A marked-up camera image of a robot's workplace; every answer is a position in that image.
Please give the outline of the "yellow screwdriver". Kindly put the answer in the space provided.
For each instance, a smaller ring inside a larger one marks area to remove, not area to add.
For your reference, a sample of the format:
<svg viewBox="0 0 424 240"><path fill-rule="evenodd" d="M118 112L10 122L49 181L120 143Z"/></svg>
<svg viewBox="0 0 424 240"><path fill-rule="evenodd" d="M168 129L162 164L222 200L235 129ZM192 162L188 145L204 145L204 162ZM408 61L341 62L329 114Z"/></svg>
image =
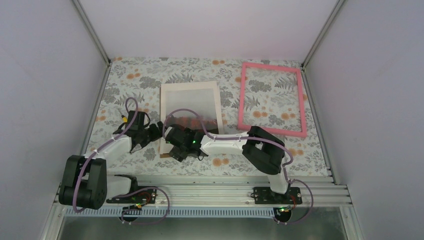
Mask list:
<svg viewBox="0 0 424 240"><path fill-rule="evenodd" d="M119 112L119 114L120 114L120 117L121 117L122 121L123 121L124 123L127 123L127 122L128 122L128 118L127 118L127 116L126 116L126 115L124 115L120 109L118 110L118 112Z"/></svg>

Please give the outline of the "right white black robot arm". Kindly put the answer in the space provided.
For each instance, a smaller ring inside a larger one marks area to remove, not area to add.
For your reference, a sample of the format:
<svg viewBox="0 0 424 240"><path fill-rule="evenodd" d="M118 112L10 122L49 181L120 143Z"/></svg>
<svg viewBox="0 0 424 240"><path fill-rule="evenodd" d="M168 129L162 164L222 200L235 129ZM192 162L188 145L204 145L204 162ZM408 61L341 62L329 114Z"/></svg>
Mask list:
<svg viewBox="0 0 424 240"><path fill-rule="evenodd" d="M213 134L170 126L164 132L164 140L172 145L169 155L179 162L187 157L243 156L267 175L274 202L282 204L290 197L289 178L283 167L287 150L285 144L259 126L252 126L249 131L238 134Z"/></svg>

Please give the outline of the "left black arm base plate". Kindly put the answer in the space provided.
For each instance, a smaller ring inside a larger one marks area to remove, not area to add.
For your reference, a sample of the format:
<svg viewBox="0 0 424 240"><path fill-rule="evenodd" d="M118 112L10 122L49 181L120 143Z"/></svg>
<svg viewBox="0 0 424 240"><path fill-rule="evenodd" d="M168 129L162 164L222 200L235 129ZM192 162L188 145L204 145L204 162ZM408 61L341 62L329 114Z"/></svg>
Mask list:
<svg viewBox="0 0 424 240"><path fill-rule="evenodd" d="M150 188L127 197L109 198L105 202L108 204L145 205L154 204L156 202L156 197L157 189Z"/></svg>

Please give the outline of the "brown backing board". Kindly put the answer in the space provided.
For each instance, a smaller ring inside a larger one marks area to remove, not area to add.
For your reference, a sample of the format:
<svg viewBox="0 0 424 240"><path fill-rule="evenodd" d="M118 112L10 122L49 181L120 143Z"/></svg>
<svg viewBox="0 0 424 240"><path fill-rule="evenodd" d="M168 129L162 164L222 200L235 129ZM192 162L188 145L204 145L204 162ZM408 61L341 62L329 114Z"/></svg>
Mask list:
<svg viewBox="0 0 424 240"><path fill-rule="evenodd" d="M159 157L162 159L162 158L171 158L171 156L168 154L168 153L163 153L163 154L160 154L159 155Z"/></svg>

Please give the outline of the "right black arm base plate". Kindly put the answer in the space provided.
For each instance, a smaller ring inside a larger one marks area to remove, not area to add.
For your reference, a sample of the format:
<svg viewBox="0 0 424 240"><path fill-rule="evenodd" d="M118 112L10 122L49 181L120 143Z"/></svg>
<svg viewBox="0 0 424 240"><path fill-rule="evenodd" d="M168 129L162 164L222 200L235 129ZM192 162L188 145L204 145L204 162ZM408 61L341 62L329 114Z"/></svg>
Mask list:
<svg viewBox="0 0 424 240"><path fill-rule="evenodd" d="M302 194L299 187L288 186L286 193L277 193L270 187L254 187L250 197L256 205L294 205L302 204Z"/></svg>

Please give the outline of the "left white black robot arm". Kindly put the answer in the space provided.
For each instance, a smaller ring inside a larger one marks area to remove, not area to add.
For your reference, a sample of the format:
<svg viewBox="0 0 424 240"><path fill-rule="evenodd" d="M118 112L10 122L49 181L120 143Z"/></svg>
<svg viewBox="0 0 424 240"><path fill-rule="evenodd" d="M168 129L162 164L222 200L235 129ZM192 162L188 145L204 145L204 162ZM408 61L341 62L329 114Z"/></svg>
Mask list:
<svg viewBox="0 0 424 240"><path fill-rule="evenodd" d="M136 177L127 174L109 175L107 161L129 154L135 147L146 147L162 136L164 124L151 123L147 113L131 110L112 137L100 147L84 155L71 155L65 164L58 193L59 203L84 209L99 209L106 200L115 197L131 203L139 197Z"/></svg>

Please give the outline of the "pink picture frame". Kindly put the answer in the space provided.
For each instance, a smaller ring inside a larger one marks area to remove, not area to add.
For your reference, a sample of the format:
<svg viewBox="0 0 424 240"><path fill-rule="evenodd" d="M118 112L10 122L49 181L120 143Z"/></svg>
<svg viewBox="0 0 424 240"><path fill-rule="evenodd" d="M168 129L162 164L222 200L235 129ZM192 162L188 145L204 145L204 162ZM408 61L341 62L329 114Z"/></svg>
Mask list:
<svg viewBox="0 0 424 240"><path fill-rule="evenodd" d="M242 63L238 129L258 126L274 135L306 138L305 101L300 68Z"/></svg>

